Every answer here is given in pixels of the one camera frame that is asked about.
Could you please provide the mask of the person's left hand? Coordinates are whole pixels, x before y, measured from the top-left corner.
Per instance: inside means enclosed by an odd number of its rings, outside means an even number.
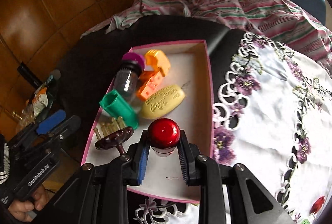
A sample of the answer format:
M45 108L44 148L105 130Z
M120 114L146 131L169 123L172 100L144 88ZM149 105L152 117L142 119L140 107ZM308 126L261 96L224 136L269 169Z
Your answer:
M38 189L32 194L34 202L14 200L9 206L9 212L19 221L31 222L33 219L28 215L28 212L34 209L41 211L43 207L48 203L49 197L46 189L43 185L40 185Z

